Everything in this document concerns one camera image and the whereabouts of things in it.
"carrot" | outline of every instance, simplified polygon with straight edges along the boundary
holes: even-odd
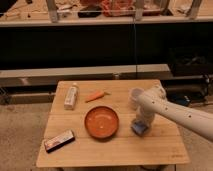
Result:
[[[96,91],[96,92],[92,93],[91,95],[89,95],[86,98],[85,102],[90,102],[90,101],[96,100],[98,98],[104,97],[106,94],[108,94],[108,93],[106,93],[102,90]]]

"wooden table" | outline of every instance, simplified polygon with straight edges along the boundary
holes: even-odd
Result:
[[[128,105],[129,90],[133,87],[148,89],[160,84],[158,80],[77,81],[79,96],[75,110],[64,110],[64,99],[72,83],[62,81],[58,84],[44,139],[71,129],[76,141],[50,154],[46,153],[42,142],[37,167],[167,165],[189,162],[175,123],[156,115],[151,130],[143,137],[136,136],[130,128],[135,111]],[[85,97],[95,90],[104,90],[111,95],[85,103]],[[114,109],[120,119],[118,132],[107,142],[91,138],[84,127],[86,113],[100,105]]]

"small bottle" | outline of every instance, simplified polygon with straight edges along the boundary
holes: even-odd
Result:
[[[78,85],[77,83],[73,83],[73,85],[69,88],[65,101],[64,101],[64,108],[66,110],[74,110],[75,108],[75,103],[77,100],[77,95],[78,95]]]

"concrete floor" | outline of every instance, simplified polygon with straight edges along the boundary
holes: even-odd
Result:
[[[51,102],[0,105],[0,171],[54,171],[35,166]],[[213,113],[213,106],[199,107]],[[191,163],[177,165],[177,171],[213,171],[213,143],[180,127]],[[65,171],[139,171],[139,167],[77,168]],[[174,171],[168,166],[165,171]]]

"white cup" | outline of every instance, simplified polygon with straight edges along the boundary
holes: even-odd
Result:
[[[137,98],[143,92],[141,88],[133,88],[129,92],[129,105],[131,109],[136,110],[138,108]]]

